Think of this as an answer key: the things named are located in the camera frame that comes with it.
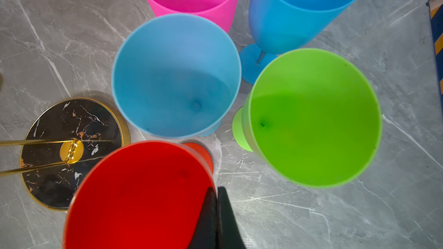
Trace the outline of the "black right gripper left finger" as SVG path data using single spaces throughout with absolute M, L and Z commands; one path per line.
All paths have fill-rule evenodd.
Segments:
M 212 187 L 207 189 L 196 228 L 188 249 L 217 248 L 217 197 Z

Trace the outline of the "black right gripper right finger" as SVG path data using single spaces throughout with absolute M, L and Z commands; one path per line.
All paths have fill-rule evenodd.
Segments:
M 225 187 L 218 187 L 218 249 L 246 249 Z

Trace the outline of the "red wine glass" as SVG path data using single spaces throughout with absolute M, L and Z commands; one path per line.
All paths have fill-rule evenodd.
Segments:
M 69 206 L 65 249 L 185 249 L 205 193 L 214 188 L 209 151 L 195 142 L 137 142 L 108 154 Z

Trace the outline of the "green wine glass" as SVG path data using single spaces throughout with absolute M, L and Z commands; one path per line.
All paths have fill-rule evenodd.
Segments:
M 314 189 L 359 177 L 379 149 L 383 119 L 369 80 L 326 50 L 274 59 L 235 114 L 233 136 L 291 182 Z

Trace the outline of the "blue wine glass front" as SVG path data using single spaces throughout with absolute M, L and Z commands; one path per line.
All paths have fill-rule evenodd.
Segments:
M 138 130 L 167 139 L 212 134 L 234 104 L 241 60 L 228 33 L 195 15 L 173 14 L 136 28 L 121 44 L 112 92 Z

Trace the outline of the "blue wine glass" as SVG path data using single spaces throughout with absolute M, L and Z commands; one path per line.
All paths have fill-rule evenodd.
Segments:
M 355 0 L 250 0 L 249 29 L 254 43 L 244 47 L 242 78 L 254 84 L 278 55 L 314 39 Z
M 241 60 L 228 33 L 195 15 L 173 14 L 136 28 L 121 44 L 112 92 L 138 130 L 167 139 L 212 134 L 234 104 Z

